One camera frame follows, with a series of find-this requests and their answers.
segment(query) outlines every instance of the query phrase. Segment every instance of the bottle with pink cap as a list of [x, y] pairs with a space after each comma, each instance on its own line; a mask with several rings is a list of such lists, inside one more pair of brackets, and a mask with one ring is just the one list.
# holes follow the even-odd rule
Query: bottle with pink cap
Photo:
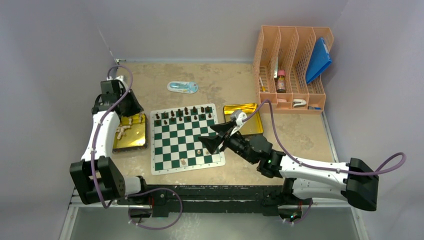
[[275, 85], [276, 92], [279, 94], [284, 94], [286, 93], [286, 78], [285, 78], [286, 71], [279, 70], [277, 75], [278, 75], [278, 80]]

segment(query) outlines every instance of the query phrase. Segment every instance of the tray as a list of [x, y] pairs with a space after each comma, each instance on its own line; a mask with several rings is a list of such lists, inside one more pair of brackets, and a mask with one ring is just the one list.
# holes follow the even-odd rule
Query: tray
[[120, 120], [120, 124], [122, 126], [129, 125], [130, 118], [132, 118], [132, 126], [125, 130], [125, 135], [118, 140], [118, 133], [115, 134], [115, 140], [113, 142], [114, 153], [135, 149], [146, 149], [148, 147], [146, 115], [144, 113], [141, 113], [141, 115], [137, 113], [130, 117], [123, 116]]
[[[244, 113], [249, 116], [258, 108], [256, 103], [246, 103], [246, 104], [235, 104], [235, 105], [225, 105], [223, 108], [225, 122], [230, 121], [230, 115], [235, 110], [242, 110]], [[240, 129], [240, 133], [244, 136], [263, 134], [264, 128], [262, 127], [262, 120], [259, 112], [255, 114], [249, 121], [247, 121], [243, 127]]]

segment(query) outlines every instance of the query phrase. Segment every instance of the metallic tray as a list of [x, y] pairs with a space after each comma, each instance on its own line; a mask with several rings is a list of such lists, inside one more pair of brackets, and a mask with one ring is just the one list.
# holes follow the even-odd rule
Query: metallic tray
[[[258, 108], [256, 103], [247, 103], [247, 104], [236, 104], [236, 105], [225, 105], [224, 110], [224, 119], [225, 122], [230, 121], [230, 115], [235, 110], [242, 110], [249, 116]], [[240, 133], [244, 136], [263, 134], [264, 128], [262, 127], [262, 120], [259, 112], [257, 112], [249, 121], [247, 121], [244, 126], [240, 129]]]
[[123, 116], [120, 120], [120, 124], [122, 126], [129, 125], [130, 118], [132, 118], [132, 126], [125, 130], [125, 135], [118, 140], [118, 133], [115, 134], [115, 140], [113, 142], [114, 153], [135, 149], [146, 149], [148, 147], [146, 115], [144, 113], [137, 113], [130, 117]]

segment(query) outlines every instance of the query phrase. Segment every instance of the table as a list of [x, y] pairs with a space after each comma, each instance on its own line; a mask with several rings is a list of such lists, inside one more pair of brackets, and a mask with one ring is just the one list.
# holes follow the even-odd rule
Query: table
[[[152, 110], [213, 103], [218, 121], [224, 122], [224, 105], [256, 102], [251, 64], [236, 63], [121, 63], [130, 68], [134, 80], [132, 90], [149, 115]], [[126, 75], [120, 68], [117, 76]], [[170, 92], [170, 81], [194, 81], [195, 94]], [[264, 133], [274, 149], [281, 150], [275, 140], [270, 114], [261, 114]], [[294, 156], [333, 162], [329, 138], [321, 115], [276, 114], [278, 136]], [[113, 154], [113, 162], [124, 176], [143, 176], [149, 185], [282, 185], [280, 178], [267, 178], [231, 150], [225, 151], [226, 164], [220, 167], [152, 175], [150, 150]]]

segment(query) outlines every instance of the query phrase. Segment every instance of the blue folder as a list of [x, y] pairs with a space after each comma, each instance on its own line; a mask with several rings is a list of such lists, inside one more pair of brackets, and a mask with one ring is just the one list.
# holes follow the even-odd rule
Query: blue folder
[[327, 49], [324, 38], [320, 37], [313, 47], [309, 65], [306, 70], [306, 83], [309, 84], [316, 79], [326, 68], [330, 66], [332, 59]]

